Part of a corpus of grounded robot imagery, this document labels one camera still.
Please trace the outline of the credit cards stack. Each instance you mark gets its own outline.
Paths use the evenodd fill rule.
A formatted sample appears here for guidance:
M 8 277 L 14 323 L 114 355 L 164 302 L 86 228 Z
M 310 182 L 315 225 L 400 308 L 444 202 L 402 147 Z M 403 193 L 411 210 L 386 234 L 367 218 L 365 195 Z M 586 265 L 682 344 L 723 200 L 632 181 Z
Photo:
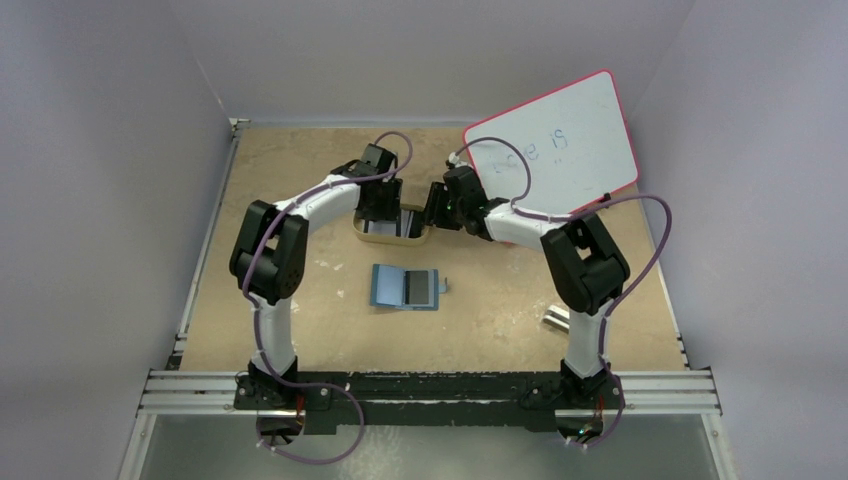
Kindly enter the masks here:
M 363 226 L 367 234 L 408 239 L 420 238 L 423 230 L 423 212 L 407 208 L 402 208 L 395 220 L 369 220 Z

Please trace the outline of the tan oval tray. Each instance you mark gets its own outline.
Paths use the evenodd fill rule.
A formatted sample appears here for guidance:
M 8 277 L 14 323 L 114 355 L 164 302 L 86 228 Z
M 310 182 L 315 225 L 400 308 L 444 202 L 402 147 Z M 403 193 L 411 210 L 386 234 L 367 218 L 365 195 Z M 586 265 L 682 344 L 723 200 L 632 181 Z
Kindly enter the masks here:
M 359 240 L 372 244 L 416 247 L 423 245 L 430 235 L 430 228 L 424 224 L 424 207 L 412 204 L 401 204 L 396 220 L 354 217 L 352 226 Z

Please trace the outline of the blue card holder wallet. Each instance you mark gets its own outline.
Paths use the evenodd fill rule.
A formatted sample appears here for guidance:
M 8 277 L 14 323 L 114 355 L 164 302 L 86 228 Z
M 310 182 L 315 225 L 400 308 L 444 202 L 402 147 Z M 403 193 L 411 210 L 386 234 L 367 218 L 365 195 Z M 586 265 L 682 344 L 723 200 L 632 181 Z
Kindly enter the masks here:
M 374 264 L 369 304 L 403 311 L 437 311 L 440 296 L 448 289 L 448 279 L 437 269 Z

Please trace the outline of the grey striped credit card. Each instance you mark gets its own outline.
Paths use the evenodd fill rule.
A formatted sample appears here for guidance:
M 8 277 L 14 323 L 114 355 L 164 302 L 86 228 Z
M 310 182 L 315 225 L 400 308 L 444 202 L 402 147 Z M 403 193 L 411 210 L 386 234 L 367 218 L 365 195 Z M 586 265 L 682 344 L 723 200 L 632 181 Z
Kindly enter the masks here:
M 407 270 L 405 304 L 413 307 L 431 306 L 434 302 L 434 278 L 431 270 Z

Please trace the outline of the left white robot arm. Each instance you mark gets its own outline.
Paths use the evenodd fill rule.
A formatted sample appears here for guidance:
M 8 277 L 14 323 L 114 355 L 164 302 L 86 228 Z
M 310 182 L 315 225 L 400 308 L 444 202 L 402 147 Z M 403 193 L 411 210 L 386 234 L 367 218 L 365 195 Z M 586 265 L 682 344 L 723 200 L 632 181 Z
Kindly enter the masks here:
M 245 387 L 250 395 L 284 409 L 306 389 L 298 379 L 290 303 L 304 278 L 309 237 L 343 214 L 380 202 L 384 190 L 394 190 L 403 166 L 395 153 L 370 143 L 360 158 L 306 191 L 248 206 L 229 270 L 251 305 L 255 351 Z

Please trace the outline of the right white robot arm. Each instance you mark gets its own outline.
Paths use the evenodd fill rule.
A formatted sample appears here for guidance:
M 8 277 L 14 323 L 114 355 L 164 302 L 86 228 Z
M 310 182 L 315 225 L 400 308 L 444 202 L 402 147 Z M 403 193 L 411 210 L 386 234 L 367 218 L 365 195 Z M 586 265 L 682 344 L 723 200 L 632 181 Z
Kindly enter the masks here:
M 488 198 L 469 166 L 433 182 L 424 208 L 427 226 L 544 254 L 557 294 L 568 307 L 569 344 L 561 392 L 576 407 L 596 399 L 607 381 L 609 309 L 621 297 L 630 268 L 601 219 L 590 214 L 556 220 L 524 212 L 504 198 Z

